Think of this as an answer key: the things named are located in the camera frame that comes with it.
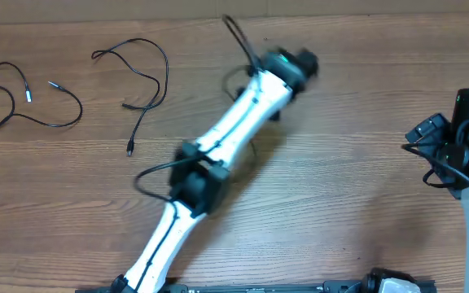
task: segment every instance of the cable plug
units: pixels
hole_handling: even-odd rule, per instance
[[[51,82],[51,81],[48,81],[48,83],[51,84],[53,87],[55,87],[57,90],[66,91],[66,90],[64,89],[64,87],[62,87],[61,85],[55,84],[55,83],[53,83],[53,82]]]
[[[135,148],[135,142],[134,140],[131,138],[128,142],[128,147],[126,147],[126,154],[128,156],[131,156],[134,152],[134,148]]]
[[[32,92],[29,89],[26,89],[24,92],[26,94],[26,101],[31,103],[32,102]]]

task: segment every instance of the black cable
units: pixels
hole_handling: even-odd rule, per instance
[[[235,20],[229,15],[223,15],[221,20],[224,22],[226,27],[229,29],[231,34],[233,35],[234,39],[238,42],[240,47],[242,47],[243,52],[248,57],[249,63],[251,67],[255,70],[260,68],[260,60],[258,56],[255,54],[254,50],[252,49],[251,44],[249,43],[247,37],[243,33],[242,29],[238,26]]]
[[[407,143],[407,144],[402,145],[401,148],[405,151],[411,152],[412,154],[423,157],[424,159],[428,160],[430,163],[453,173],[456,177],[460,177],[461,179],[463,179],[464,181],[469,183],[469,177],[467,175],[465,175],[464,173],[462,173],[461,171],[457,170],[456,168],[454,168],[454,167],[452,167],[448,164],[441,163],[438,159],[432,157],[431,155],[427,155],[427,154],[425,154],[421,151],[418,151],[418,150],[414,149],[414,147],[422,147],[422,146],[423,146],[423,144]]]
[[[434,171],[433,168],[431,168],[426,174],[423,176],[423,183],[434,188],[451,188],[454,187],[455,183],[431,183],[428,182],[428,179],[430,178],[431,175],[433,175],[436,171]]]
[[[165,82],[164,82],[164,93],[162,94],[162,97],[160,97],[159,101],[156,102],[156,103],[155,103],[156,98],[158,97],[159,92],[160,92],[160,82],[156,78],[154,78],[152,76],[148,76],[147,74],[144,74],[144,73],[138,71],[137,69],[133,68],[131,65],[129,65],[129,63],[128,63],[128,61],[126,61],[126,59],[124,59],[119,53],[114,51],[119,46],[122,46],[122,45],[130,43],[130,42],[135,42],[135,41],[143,41],[143,42],[148,42],[148,43],[152,44],[153,46],[157,47],[157,49],[159,49],[160,53],[162,53],[162,55],[164,56],[164,60],[165,60],[165,63],[166,63],[166,77],[165,77]],[[169,78],[168,56],[166,55],[164,50],[162,50],[162,48],[159,45],[157,45],[155,42],[144,39],[144,38],[140,38],[140,37],[129,39],[129,40],[126,40],[124,42],[121,42],[118,45],[115,45],[115,46],[111,47],[108,50],[97,50],[97,51],[95,51],[91,54],[91,58],[92,59],[97,59],[97,58],[99,58],[99,57],[101,57],[101,56],[103,56],[107,53],[111,53],[111,54],[114,54],[115,56],[119,57],[122,60],[122,62],[124,62],[124,64],[126,64],[126,66],[132,72],[137,73],[141,77],[146,77],[146,78],[149,78],[149,79],[153,80],[154,82],[156,82],[156,86],[157,86],[157,90],[156,90],[155,95],[153,96],[153,98],[151,98],[150,102],[145,107],[132,106],[132,105],[129,105],[129,104],[126,104],[126,103],[122,104],[122,107],[125,107],[126,109],[142,110],[142,113],[141,113],[140,117],[138,118],[137,124],[135,125],[134,130],[131,133],[131,137],[129,138],[128,146],[126,147],[126,154],[128,156],[131,156],[133,154],[134,148],[135,148],[135,141],[134,141],[135,140],[135,134],[137,133],[137,129],[140,125],[140,122],[142,121],[142,118],[144,117],[144,115],[146,115],[147,111],[161,105],[162,102],[164,101],[164,98],[166,97],[166,94],[168,93],[168,78]]]
[[[355,293],[357,292],[358,288],[361,288],[361,286],[362,286],[362,283],[357,282],[354,285],[352,285],[349,289],[345,290],[344,293]]]
[[[251,67],[254,70],[254,73],[255,74],[260,74],[260,67],[259,67],[259,61],[257,60],[256,58],[256,55],[254,54],[254,51],[252,50],[251,48],[251,45],[249,44],[247,38],[245,37],[245,35],[243,34],[241,28],[236,24],[236,22],[228,15],[223,15],[222,16],[222,20],[224,21],[224,23],[226,24],[227,28],[231,31],[231,33],[233,34],[234,38],[236,39],[236,41],[240,44],[240,46],[242,47],[243,51],[246,53],[246,55],[248,56],[248,59],[249,59],[249,63],[251,64]],[[236,30],[238,31],[240,37],[242,38],[242,40],[240,40],[240,38],[238,37],[238,35],[236,34],[236,32],[232,29],[232,27],[230,26],[230,24],[233,24],[234,27],[236,28]],[[118,46],[122,45],[123,43],[115,46],[115,47],[112,47],[110,50],[106,50],[106,51],[95,51],[94,53],[96,52],[101,52],[102,54],[106,54],[106,53],[113,53],[117,56],[119,56],[125,63],[126,61],[120,56],[118,55],[117,53],[111,51],[115,48],[117,48]],[[167,73],[168,73],[168,62],[167,62],[167,58],[166,58],[166,89],[167,89],[167,83],[168,83],[168,80],[167,80]],[[142,171],[139,175],[137,175],[134,179],[134,188],[139,191],[140,193],[144,194],[144,195],[147,195],[147,196],[151,196],[152,198],[155,198],[155,199],[160,199],[160,200],[163,200],[165,201],[166,203],[170,203],[172,206],[173,206],[173,209],[175,210],[175,213],[173,215],[173,220],[168,228],[168,230],[166,231],[166,233],[164,234],[164,236],[162,237],[162,239],[159,241],[159,243],[157,244],[155,250],[153,251],[153,253],[151,254],[148,262],[146,263],[146,267],[144,268],[144,271],[142,272],[142,275],[140,277],[140,279],[138,280],[138,283],[137,283],[137,286],[135,287],[134,291],[137,292],[138,291],[138,288],[140,288],[141,284],[142,284],[142,281],[144,280],[144,277],[146,276],[146,273],[147,273],[147,270],[149,269],[150,265],[151,265],[151,262],[153,261],[153,258],[155,257],[155,254],[159,251],[160,247],[162,246],[162,243],[164,242],[164,240],[167,238],[167,236],[169,235],[169,232],[171,231],[171,229],[173,228],[175,222],[177,221],[178,219],[178,210],[177,210],[177,207],[175,206],[175,203],[171,200],[171,199],[168,199],[162,195],[157,195],[155,193],[152,193],[148,190],[145,190],[143,189],[141,186],[140,186],[140,180],[146,176],[147,174],[150,174],[150,173],[153,173],[155,171],[158,171],[158,170],[161,170],[161,169],[164,169],[164,168],[171,168],[171,167],[174,167],[174,166],[178,166],[179,164],[189,164],[189,163],[192,163],[194,161],[199,161],[201,159],[203,159],[209,152],[211,152],[212,150],[214,150],[215,148],[219,147],[221,145],[221,143],[227,138],[229,137],[229,135],[231,135],[233,133],[233,131],[236,130],[236,128],[240,125],[240,123],[242,123],[242,121],[247,117],[247,115],[251,112],[251,110],[254,108],[254,106],[256,104],[258,104],[258,96],[261,92],[261,81],[260,81],[260,77],[258,77],[258,89],[256,90],[257,91],[257,94],[256,94],[256,97],[254,97],[252,99],[252,103],[251,105],[248,107],[248,109],[245,111],[245,113],[240,117],[240,119],[233,125],[233,127],[225,134],[223,135],[219,140],[217,140],[214,145],[209,148],[207,151],[205,152],[202,152],[200,153],[198,156],[196,157],[192,157],[192,158],[187,158],[187,159],[184,159],[184,160],[179,160],[179,161],[174,161],[174,162],[170,162],[170,163],[166,163],[166,164],[160,164],[158,166],[155,166],[155,167],[151,167],[149,169],[146,169],[144,171]],[[142,108],[142,107],[134,107],[134,109],[144,109],[146,110],[146,108]]]
[[[23,82],[24,82],[24,90],[25,90],[25,94],[27,96],[27,100],[29,102],[32,102],[32,91],[30,90],[30,88],[28,87],[28,82],[26,81],[26,77],[24,77],[24,74],[23,72],[17,67],[15,66],[14,64],[10,63],[10,62],[7,62],[7,61],[4,61],[4,62],[0,62],[0,66],[1,65],[10,65],[12,66],[13,68],[15,68],[15,70],[18,71],[18,73],[21,75],[21,77],[23,78]],[[8,94],[8,96],[10,97],[10,100],[12,101],[12,109],[10,110],[10,113],[5,116],[1,121],[0,121],[0,127],[3,126],[7,121],[9,121],[10,118],[12,118],[13,116],[20,116],[20,117],[23,117],[23,118],[26,118],[28,120],[31,120],[33,122],[36,122],[40,125],[44,125],[44,126],[48,126],[48,127],[65,127],[65,126],[69,126],[69,125],[73,125],[75,123],[77,123],[81,118],[82,118],[82,104],[81,104],[81,101],[79,100],[79,98],[77,98],[77,96],[75,94],[73,94],[72,92],[70,92],[69,90],[66,90],[64,87],[60,86],[60,85],[56,85],[55,83],[51,82],[51,81],[48,81],[52,86],[54,86],[57,90],[60,90],[66,94],[69,94],[71,95],[76,101],[77,103],[79,104],[79,116],[77,116],[77,118],[71,122],[68,122],[68,123],[65,123],[65,124],[52,124],[52,123],[45,123],[45,122],[42,122],[42,121],[39,121],[35,118],[32,118],[30,116],[26,116],[26,115],[23,115],[23,114],[19,114],[19,113],[15,113],[15,100],[14,100],[14,96],[12,95],[12,93],[10,92],[10,90],[0,86],[0,90],[6,92]]]
[[[455,144],[460,146],[464,139],[464,130],[469,125],[469,119],[464,120],[459,127],[457,127],[457,133],[455,134]]]
[[[141,186],[140,186],[140,180],[146,176],[147,174],[150,174],[150,173],[153,173],[155,171],[158,171],[158,170],[161,170],[161,169],[165,169],[165,168],[172,168],[172,167],[175,167],[175,166],[178,166],[179,164],[188,164],[188,163],[192,163],[194,161],[198,161],[202,158],[203,156],[197,156],[197,157],[193,157],[193,158],[188,158],[188,159],[184,159],[184,160],[179,160],[179,161],[175,161],[175,162],[170,162],[170,163],[166,163],[166,164],[160,164],[158,166],[155,166],[155,167],[152,167],[152,168],[149,168],[149,169],[146,169],[142,172],[140,172],[139,175],[137,175],[135,177],[135,180],[134,180],[134,188],[135,190],[137,190],[138,192],[144,194],[144,195],[147,195],[147,196],[151,196],[152,198],[155,198],[155,199],[160,199],[166,203],[170,203],[171,206],[173,207],[175,213],[173,214],[173,219],[171,221],[171,224],[169,225],[169,228],[168,230],[166,231],[166,233],[164,234],[164,236],[162,237],[162,239],[159,241],[159,243],[157,244],[157,246],[155,247],[155,250],[153,251],[153,253],[151,254],[149,260],[147,261],[146,263],[146,267],[144,268],[144,271],[142,272],[142,275],[140,277],[140,279],[138,280],[138,283],[137,283],[137,286],[135,287],[135,292],[138,291],[138,288],[141,286],[142,284],[142,280],[144,279],[144,277],[146,276],[146,273],[147,273],[147,270],[148,268],[150,267],[150,265],[152,264],[153,262],[153,258],[155,258],[155,255],[156,253],[159,251],[160,247],[162,247],[162,243],[164,242],[164,240],[168,237],[169,235],[169,232],[171,231],[171,229],[173,228],[173,226],[175,225],[175,222],[177,221],[178,219],[178,210],[177,210],[177,206],[175,205],[175,203],[171,200],[171,199],[168,199],[162,195],[158,195],[158,194],[155,194],[155,193],[152,193],[148,190],[145,190],[143,189]]]
[[[236,73],[241,72],[241,71],[247,72],[248,69],[250,69],[250,68],[251,67],[248,66],[248,65],[237,66],[237,67],[229,70],[228,73],[226,73],[224,75],[224,77],[221,79],[221,91],[224,94],[226,94],[231,99],[231,101],[233,103],[236,103],[237,98],[235,98],[234,95],[229,91],[229,86],[227,85],[227,83],[228,83],[229,79],[231,77],[233,77]],[[252,154],[255,158],[255,160],[254,160],[255,164],[253,165],[253,167],[254,167],[254,166],[256,166],[256,158],[258,157],[258,151],[256,150],[256,145],[255,145],[255,143],[252,139],[249,140],[249,145],[251,146]]]

